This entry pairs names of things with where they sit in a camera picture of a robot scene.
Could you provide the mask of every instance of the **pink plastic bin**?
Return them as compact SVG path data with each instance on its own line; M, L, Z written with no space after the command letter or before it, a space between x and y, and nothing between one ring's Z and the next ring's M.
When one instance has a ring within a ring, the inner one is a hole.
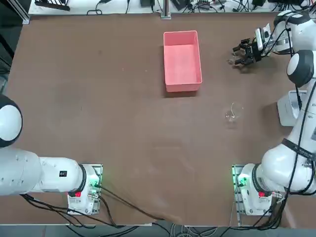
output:
M168 92L195 91L202 83L196 31L163 34L164 77Z

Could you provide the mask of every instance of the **white robotic arm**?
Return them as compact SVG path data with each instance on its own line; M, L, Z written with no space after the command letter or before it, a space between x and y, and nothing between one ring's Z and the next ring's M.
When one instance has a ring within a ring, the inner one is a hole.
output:
M271 207L273 193L286 193L293 170L290 191L310 195L316 193L316 24L309 15L285 11L276 17L274 25L274 32L279 32L279 36L273 33L270 37L275 39L274 43L266 42L262 53L267 55L272 50L286 53L286 45L288 49L291 45L297 53L290 59L287 75L297 87L308 83L308 89L306 100L287 139L268 150L261 164L245 165L238 177L247 215L263 215ZM290 29L290 40L285 28Z
M85 214L99 210L102 165L78 164L69 158L38 157L11 147L22 131L19 107L0 95L0 196L34 192L68 193L69 209Z

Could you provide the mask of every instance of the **wire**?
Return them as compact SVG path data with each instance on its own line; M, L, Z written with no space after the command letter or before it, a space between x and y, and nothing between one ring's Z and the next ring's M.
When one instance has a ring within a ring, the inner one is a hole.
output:
M108 234L108 235L103 235L103 236L99 236L99 237L109 237L109 236L115 236L115 237L119 237L119 236L123 236L125 234L128 234L134 230L136 230L137 228L139 228L139 226L133 226L125 231L122 231L122 232L118 232L118 233L113 233L113 234Z
M107 223L107 222L105 222L105 221L102 221L102 220L100 220L100 219L98 219L98 218L94 218L94 217L92 217L92 216L89 216L89 215L87 215L87 214L85 214L85 213L82 213L82 212L80 212L80 211L77 211L77 210L73 210L73 209L66 208L66 207L59 207L59 206L50 205L50 204L48 204L48 203L45 203L45 202L36 200L34 197L32 197L32 196L30 196L30 195L21 195L21 196L22 196L26 201L35 202L35 203L38 203L38 204L40 204L40 205L44 205L44 206L46 206L46 207L48 207L48 208L65 210L65 211L67 211L67 212L68 212L68 211L75 212L75 213L81 214L82 216L85 216L85 217L87 217L87 218L89 218L89 219L91 219L91 220L98 221L98 222L100 222L100 223L102 223L102 224L105 224L105 225L108 225L108 226L113 226L113 225L111 225L111 224L109 224L109 223ZM40 209L45 209L45 207L36 206L34 203L32 203L32 205L35 206L35 207L37 207L37 208L40 208Z
M289 44L289 48L290 48L290 55L291 55L291 57L293 57L293 49L292 49L291 37L290 37L290 29L287 29L286 27L285 27L285 29L286 29L286 32L287 32L288 44ZM299 107L299 109L301 110L301 108L302 108L302 100L301 100L300 93L299 93L299 91L298 91L297 85L295 85L295 91L296 91L296 97L297 97L298 107Z
M224 232L222 232L222 234L219 237L222 237L230 228L231 228L230 226L227 227L227 229Z
M75 231L75 230L73 230L73 229L71 229L69 226L66 226L69 230L71 230L72 232L74 232L77 236L80 236L80 237L85 237L85 236L83 236L83 235L81 235L81 234L79 234L77 231Z
M11 69L11 65L7 61L5 61L3 58L1 58L1 57L0 57L0 63L2 63L5 66L7 66L8 69Z
M214 9L215 10L215 12L217 12L218 13L218 11L214 8L214 7L212 7L212 6L209 6L210 8L212 8L212 9Z
M45 207L42 207L42 206L38 206L38 205L32 203L32 202L27 198L27 197L28 197L27 195L21 195L21 196L22 196L29 204L31 204L32 206L35 206L35 207L37 207L37 208L39 208L39 209L48 210L48 211L53 211L53 212L58 213L59 215L61 215L64 219L66 219L66 220L67 220L71 225L73 225L73 226L76 226L76 227L84 227L84 228L86 228L86 229L94 229L94 228L96 227L96 226L90 227L90 226L84 225L82 222L80 222L80 221L78 220L77 217L75 217L74 215L71 215L71 214L69 214L69 213L67 213L67 212L58 211L58 210L55 210L54 208L45 208ZM65 216L63 216L61 213L63 213L63 214L65 214L65 215L68 215L68 216L74 218L74 219L80 224L80 226L77 226L76 224L74 224L72 221L70 221L68 218L66 218Z
M7 41L5 40L5 38L1 34L0 34L0 43L2 44L2 46L4 47L6 52L10 55L11 59L13 59L14 51L12 50L10 45L7 43Z
M235 2L237 2L237 3L240 3L240 5L243 7L243 9L245 9L245 11L247 11L246 6L245 6L244 4L242 4L242 3L241 3L241 2L242 2L242 0L240 0L240 2L238 2L238 1L236 1L236 0L232 0L232 1L235 1Z
M161 7L161 5L160 5L159 0L157 0L157 2L158 2L158 5L159 5L160 10L163 11L163 9L162 9L162 7Z
M210 228L210 229L208 229L208 230L205 230L205 231L199 233L195 228L193 228L193 229L195 230L195 232L192 231L191 228L188 228L188 227L186 227L186 226L185 226L185 228L186 228L190 233L193 233L194 235L199 236L199 237L211 237L211 236L213 236L213 235L216 233L216 231L217 231L217 229L218 229L217 227L212 227L212 228Z
M101 3L102 3L102 0L100 0L100 1L96 4L95 10L89 10L89 11L87 11L87 16L89 15L90 12L95 12L95 14L97 14L97 15L102 15L103 12L102 12L100 9L97 9L97 8L98 8L98 5L101 4Z
M263 56L262 56L262 58L266 57L266 56L271 52L271 50L273 49L273 47L274 47L275 44L277 43L278 39L282 36L282 34L283 34L284 31L286 31L286 29L284 29L284 30L279 34L279 36L277 37L276 41L273 43L272 47L269 49L269 51L266 53L266 55L263 55Z
M278 2L276 3L276 6L272 9L272 11L274 11L278 6Z
M219 4L221 5L221 8L224 10L224 12L226 12L226 11L225 11L225 6L222 4L221 0L218 0L218 2L219 2Z
M188 8L188 5L186 6L186 8L184 8L184 10L183 10L183 12L182 13L184 13L185 11L186 11L186 9Z
M111 224L117 229L125 227L125 226L118 226L118 225L116 225L116 223L114 222L114 220L112 218L112 215L111 215L108 203L104 200L104 198L102 196L99 196L99 199L104 203L104 205L105 205L105 207L107 209L107 213L108 213L109 219L111 221Z
M129 1L130 1L130 0L127 0L127 8L126 8L125 14L127 14L127 12L128 12Z
M125 204L127 204L128 206L133 207L134 209L136 209L137 211L143 213L144 215L149 216L149 217L151 217L151 218L153 218L153 219L156 219L156 220L164 221L164 219L162 219L162 218L160 218L160 217L156 217L156 216L154 216L154 215L152 215L152 214L147 213L146 211L144 211L144 210L142 210L142 209L136 207L135 205L129 203L128 201L122 199L121 197L119 197L119 196L116 195L115 193L111 192L110 190L108 190L108 189L106 189L106 188L104 188L104 187L102 187L102 186L100 186L100 185L94 185L94 186L97 187L97 188L101 188L101 189L107 191L107 192L110 193L111 195L115 196L116 198L118 198L119 200L121 200L122 202L124 202Z
M158 224L158 223L152 223L153 225L155 226L159 226L160 228L162 228L163 230L165 230L169 235L170 235L170 232L169 230L167 230L165 227L163 227L162 225Z
M117 236L115 236L115 237L120 237L120 236L123 236L123 235L125 235L125 234L128 234L128 233L130 233L130 232L136 230L137 228L139 228L139 226L134 226L134 227L130 228L128 231L126 231L126 232L124 232L124 233L123 233L123 232L122 232L122 233L119 233L119 235L117 235Z

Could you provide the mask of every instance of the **table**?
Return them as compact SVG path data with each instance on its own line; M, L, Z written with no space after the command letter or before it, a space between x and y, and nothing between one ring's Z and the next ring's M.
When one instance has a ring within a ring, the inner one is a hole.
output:
M273 55L242 72L227 63L232 47L274 16L34 17L21 32L8 84L7 94L24 116L14 146L102 163L103 185L153 215L178 224L227 226L232 164L260 162L290 132L280 125L276 106L293 89L285 73L289 57ZM197 94L168 94L162 35L184 30L198 32L203 83ZM225 121L232 102L244 107L233 127ZM64 194L36 197L67 205ZM106 199L120 224L153 221ZM65 223L20 197L0 202L3 224ZM312 198L291 197L283 226L314 228L315 206ZM108 220L104 207L98 216ZM256 219L244 218L244 224Z

